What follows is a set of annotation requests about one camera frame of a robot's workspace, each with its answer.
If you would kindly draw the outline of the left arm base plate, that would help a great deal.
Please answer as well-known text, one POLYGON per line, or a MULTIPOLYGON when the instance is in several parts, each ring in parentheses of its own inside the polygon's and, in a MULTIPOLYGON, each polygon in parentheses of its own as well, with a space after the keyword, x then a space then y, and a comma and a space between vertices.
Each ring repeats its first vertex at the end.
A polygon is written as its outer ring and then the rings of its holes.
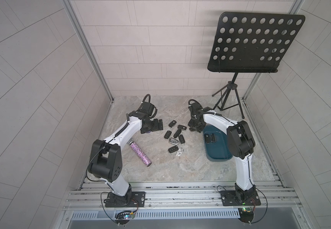
POLYGON ((121 197, 109 193, 103 201, 106 208, 137 208, 144 207, 146 192, 132 191, 121 197))

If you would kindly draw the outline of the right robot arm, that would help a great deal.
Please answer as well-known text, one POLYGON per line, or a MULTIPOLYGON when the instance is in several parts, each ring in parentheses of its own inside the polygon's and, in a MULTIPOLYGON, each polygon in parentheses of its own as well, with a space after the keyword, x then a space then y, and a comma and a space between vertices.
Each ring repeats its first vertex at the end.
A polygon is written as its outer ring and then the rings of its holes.
POLYGON ((246 121, 231 121, 214 110, 193 109, 189 107, 191 120, 189 126, 202 131, 206 124, 210 124, 227 135, 227 146, 235 158, 237 180, 235 183, 236 198, 244 203, 251 198, 255 191, 252 179, 252 153, 256 146, 255 140, 246 121))

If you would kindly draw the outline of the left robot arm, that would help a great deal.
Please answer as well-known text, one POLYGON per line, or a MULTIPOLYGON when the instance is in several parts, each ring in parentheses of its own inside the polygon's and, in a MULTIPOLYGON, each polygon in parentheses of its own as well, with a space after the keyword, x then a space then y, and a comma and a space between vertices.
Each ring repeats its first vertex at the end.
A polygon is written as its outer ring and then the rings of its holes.
POLYGON ((134 134, 158 131, 159 119, 151 118, 147 113, 133 111, 126 115, 126 122, 104 140, 97 139, 92 144, 90 162, 87 171, 94 177, 105 181, 112 193, 125 197, 130 191, 130 184, 121 175, 122 148, 134 134))

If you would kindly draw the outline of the white key fob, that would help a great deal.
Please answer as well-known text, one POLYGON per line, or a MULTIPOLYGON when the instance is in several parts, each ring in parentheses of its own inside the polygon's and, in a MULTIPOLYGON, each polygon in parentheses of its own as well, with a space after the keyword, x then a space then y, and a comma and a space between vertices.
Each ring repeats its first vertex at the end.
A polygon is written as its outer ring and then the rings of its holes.
POLYGON ((183 153, 184 149, 183 148, 179 148, 176 155, 177 156, 181 156, 181 154, 183 153))

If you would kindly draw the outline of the left circuit board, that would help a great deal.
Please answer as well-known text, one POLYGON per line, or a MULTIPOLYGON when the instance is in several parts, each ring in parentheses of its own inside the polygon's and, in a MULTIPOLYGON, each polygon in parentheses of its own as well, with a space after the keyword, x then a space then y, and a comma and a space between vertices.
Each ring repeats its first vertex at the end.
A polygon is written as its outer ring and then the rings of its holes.
POLYGON ((115 214, 115 223, 118 225, 125 225, 127 224, 131 219, 135 217, 135 213, 132 211, 122 211, 115 214))

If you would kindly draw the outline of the circuit board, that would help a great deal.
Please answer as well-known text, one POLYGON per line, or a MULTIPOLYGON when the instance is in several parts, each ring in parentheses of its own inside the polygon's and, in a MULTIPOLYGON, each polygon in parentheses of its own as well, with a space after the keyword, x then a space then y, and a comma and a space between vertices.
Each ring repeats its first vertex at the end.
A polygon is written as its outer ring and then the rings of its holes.
POLYGON ((240 218, 239 220, 246 224, 251 224, 254 220, 254 209, 251 207, 238 208, 240 218))
POLYGON ((122 211, 115 214, 115 223, 118 225, 125 225, 127 224, 131 219, 135 217, 135 213, 132 211, 122 211))

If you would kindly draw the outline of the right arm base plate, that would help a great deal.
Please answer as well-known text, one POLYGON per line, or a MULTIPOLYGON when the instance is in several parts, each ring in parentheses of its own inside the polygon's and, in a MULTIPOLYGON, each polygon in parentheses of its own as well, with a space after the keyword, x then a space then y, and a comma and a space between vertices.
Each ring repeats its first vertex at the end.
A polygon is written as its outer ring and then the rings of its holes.
POLYGON ((223 206, 260 206, 261 201, 254 189, 247 192, 240 190, 219 191, 223 206))

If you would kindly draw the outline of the purple glitter tube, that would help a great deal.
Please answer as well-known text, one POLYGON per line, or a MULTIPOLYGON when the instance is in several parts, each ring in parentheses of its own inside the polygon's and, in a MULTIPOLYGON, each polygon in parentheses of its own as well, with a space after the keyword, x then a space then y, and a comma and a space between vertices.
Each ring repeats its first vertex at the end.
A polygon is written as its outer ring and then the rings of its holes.
POLYGON ((131 138, 128 142, 131 149, 135 152, 138 158, 147 166, 151 166, 152 161, 149 157, 143 152, 143 150, 138 146, 138 144, 131 138))

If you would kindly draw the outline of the black chrome key fob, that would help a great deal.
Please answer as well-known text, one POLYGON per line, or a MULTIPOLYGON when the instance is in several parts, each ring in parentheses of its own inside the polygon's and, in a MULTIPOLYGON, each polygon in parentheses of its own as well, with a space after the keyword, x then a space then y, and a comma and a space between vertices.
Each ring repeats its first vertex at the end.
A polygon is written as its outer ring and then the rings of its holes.
POLYGON ((216 136, 215 134, 210 134, 210 143, 216 143, 216 136))

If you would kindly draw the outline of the right circuit board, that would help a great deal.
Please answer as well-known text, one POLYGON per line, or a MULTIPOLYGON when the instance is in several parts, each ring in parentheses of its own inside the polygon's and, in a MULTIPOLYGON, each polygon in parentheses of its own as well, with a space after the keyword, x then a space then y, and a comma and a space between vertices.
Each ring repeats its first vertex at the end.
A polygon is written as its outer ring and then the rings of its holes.
POLYGON ((251 207, 238 208, 240 218, 239 220, 246 224, 251 224, 254 220, 254 209, 251 207))

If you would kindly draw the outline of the teal storage tray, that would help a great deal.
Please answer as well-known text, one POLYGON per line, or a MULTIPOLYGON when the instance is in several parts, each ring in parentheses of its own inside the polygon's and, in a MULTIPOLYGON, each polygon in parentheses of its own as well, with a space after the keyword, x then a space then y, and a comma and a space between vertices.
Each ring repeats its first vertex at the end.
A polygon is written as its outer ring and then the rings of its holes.
POLYGON ((206 144, 204 140, 208 160, 212 162, 224 162, 233 158, 232 153, 228 149, 227 135, 224 132, 212 125, 206 125, 203 130, 203 136, 205 134, 215 134, 217 140, 216 143, 209 144, 206 144))

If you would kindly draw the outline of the silver BMW key fob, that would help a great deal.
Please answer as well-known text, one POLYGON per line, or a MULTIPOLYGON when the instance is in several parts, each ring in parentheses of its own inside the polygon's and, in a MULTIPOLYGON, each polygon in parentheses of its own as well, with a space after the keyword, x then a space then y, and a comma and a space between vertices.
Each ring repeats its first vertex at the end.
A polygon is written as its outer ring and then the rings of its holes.
POLYGON ((180 144, 180 141, 171 137, 171 138, 169 138, 169 143, 172 145, 178 145, 178 144, 180 144))

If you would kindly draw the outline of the black VW key top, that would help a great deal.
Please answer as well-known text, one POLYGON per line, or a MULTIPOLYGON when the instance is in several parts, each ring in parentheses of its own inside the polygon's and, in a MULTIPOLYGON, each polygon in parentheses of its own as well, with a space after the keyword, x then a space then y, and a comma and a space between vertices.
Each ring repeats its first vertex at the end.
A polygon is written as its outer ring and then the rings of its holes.
POLYGON ((177 122, 176 122, 175 120, 173 120, 173 121, 171 121, 171 122, 169 123, 168 126, 169 126, 170 128, 172 128, 172 127, 174 127, 174 126, 176 125, 176 123, 177 123, 177 122))

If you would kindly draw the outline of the black key fob bottom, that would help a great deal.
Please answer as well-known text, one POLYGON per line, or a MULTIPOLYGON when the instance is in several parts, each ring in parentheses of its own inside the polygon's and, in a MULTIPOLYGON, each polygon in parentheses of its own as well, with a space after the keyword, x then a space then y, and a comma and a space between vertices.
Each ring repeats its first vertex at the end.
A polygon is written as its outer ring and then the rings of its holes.
POLYGON ((179 150, 178 146, 173 146, 168 149, 169 153, 175 153, 179 150))

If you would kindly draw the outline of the black music stand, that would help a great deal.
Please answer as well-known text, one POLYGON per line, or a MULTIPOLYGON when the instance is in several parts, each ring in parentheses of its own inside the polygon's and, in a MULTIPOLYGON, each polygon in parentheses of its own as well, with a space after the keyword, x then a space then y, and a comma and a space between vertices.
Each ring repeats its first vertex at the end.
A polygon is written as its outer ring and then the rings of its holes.
POLYGON ((219 91, 215 108, 226 110, 226 100, 239 73, 276 73, 283 56, 305 22, 304 15, 250 12, 221 14, 207 65, 210 72, 234 73, 219 91))

